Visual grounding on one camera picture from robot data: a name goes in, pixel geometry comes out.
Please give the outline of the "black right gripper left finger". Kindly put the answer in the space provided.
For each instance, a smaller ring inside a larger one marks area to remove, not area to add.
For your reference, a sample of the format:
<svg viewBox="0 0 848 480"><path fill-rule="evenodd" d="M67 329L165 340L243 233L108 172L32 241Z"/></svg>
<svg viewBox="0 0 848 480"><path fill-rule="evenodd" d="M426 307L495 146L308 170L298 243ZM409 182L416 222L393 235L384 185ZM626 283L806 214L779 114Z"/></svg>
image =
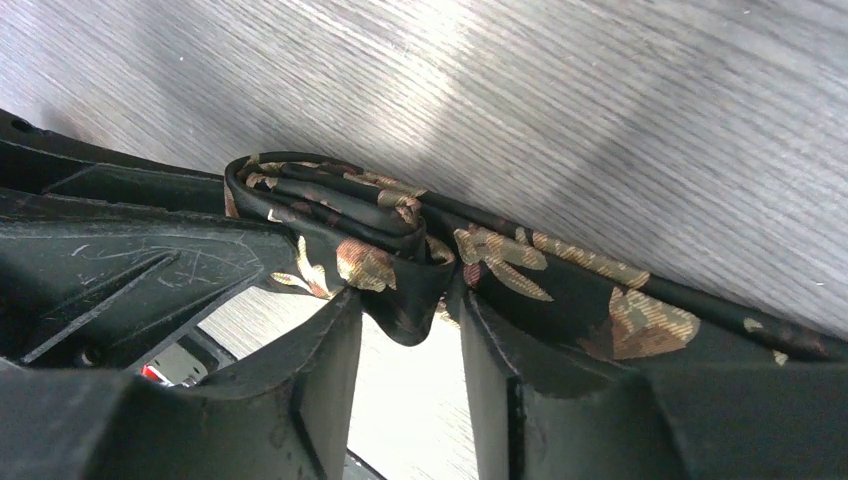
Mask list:
<svg viewBox="0 0 848 480"><path fill-rule="evenodd" d="M1 375L5 479L339 479L359 294L192 387L113 370Z"/></svg>

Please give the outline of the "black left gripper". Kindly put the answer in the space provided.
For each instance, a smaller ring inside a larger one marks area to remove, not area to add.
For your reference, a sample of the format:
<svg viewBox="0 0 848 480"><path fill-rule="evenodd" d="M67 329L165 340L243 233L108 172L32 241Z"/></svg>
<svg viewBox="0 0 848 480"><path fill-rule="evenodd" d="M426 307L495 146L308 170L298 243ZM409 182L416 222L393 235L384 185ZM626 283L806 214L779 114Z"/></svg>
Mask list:
<svg viewBox="0 0 848 480"><path fill-rule="evenodd" d="M149 360L142 377L196 385L236 357L195 326L293 255L280 229L225 215L219 175L1 115L8 362L131 369Z"/></svg>

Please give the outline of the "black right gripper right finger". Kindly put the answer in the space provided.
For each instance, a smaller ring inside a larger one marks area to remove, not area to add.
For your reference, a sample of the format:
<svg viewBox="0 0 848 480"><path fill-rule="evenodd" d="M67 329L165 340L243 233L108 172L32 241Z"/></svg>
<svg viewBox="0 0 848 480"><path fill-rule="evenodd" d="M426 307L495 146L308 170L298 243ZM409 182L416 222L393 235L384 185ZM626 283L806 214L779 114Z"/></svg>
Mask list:
<svg viewBox="0 0 848 480"><path fill-rule="evenodd" d="M630 368L457 307L483 479L843 479L843 364Z"/></svg>

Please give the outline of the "black gold floral tie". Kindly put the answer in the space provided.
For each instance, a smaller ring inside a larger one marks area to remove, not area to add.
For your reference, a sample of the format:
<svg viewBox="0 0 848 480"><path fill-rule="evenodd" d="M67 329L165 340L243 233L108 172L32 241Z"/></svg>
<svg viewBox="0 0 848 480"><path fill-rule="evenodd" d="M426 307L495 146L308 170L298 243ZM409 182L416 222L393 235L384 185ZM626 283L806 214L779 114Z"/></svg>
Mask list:
<svg viewBox="0 0 848 480"><path fill-rule="evenodd" d="M402 344L426 337L440 305L457 316L472 295L543 343L603 360L847 358L844 340L331 157L239 158L224 195L228 216L268 221L295 246L270 288L321 299L359 290Z"/></svg>

